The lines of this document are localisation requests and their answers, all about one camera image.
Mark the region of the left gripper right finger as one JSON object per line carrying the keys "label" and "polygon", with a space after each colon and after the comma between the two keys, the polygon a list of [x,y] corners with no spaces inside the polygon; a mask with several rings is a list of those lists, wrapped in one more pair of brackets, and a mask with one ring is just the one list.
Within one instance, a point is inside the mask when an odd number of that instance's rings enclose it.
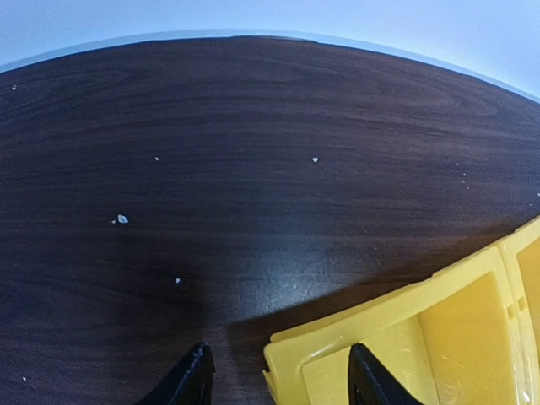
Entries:
{"label": "left gripper right finger", "polygon": [[356,405],[415,404],[416,398],[373,355],[356,343],[348,356],[348,402]]}

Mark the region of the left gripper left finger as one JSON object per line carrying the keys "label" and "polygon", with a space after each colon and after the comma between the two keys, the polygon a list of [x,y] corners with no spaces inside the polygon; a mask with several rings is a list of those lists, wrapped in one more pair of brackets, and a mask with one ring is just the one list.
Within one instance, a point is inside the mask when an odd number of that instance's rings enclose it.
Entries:
{"label": "left gripper left finger", "polygon": [[143,397],[143,404],[210,404],[215,367],[210,346],[196,343]]}

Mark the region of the yellow three-compartment bin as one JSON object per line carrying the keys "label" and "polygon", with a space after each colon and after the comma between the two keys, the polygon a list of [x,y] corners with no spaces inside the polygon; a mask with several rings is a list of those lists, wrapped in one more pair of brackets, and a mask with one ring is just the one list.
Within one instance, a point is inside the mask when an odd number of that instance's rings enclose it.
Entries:
{"label": "yellow three-compartment bin", "polygon": [[350,404],[356,343],[415,404],[539,401],[539,223],[424,281],[277,332],[263,375],[277,404]]}

